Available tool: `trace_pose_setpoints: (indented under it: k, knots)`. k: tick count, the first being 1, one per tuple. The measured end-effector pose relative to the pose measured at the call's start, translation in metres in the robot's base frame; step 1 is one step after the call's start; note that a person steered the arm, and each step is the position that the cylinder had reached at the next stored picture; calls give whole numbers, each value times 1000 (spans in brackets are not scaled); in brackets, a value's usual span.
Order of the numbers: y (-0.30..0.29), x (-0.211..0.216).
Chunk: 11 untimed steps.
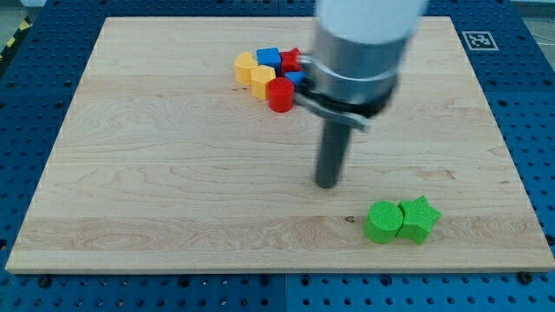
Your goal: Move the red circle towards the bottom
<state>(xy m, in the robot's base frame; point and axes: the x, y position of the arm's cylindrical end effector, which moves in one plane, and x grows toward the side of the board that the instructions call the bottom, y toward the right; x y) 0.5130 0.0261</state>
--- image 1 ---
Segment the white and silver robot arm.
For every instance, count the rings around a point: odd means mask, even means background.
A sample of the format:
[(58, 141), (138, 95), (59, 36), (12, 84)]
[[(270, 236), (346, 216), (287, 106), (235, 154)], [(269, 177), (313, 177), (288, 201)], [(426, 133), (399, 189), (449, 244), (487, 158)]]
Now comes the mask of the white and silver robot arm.
[(366, 130), (394, 93), (428, 0), (318, 0), (297, 104), (326, 126)]

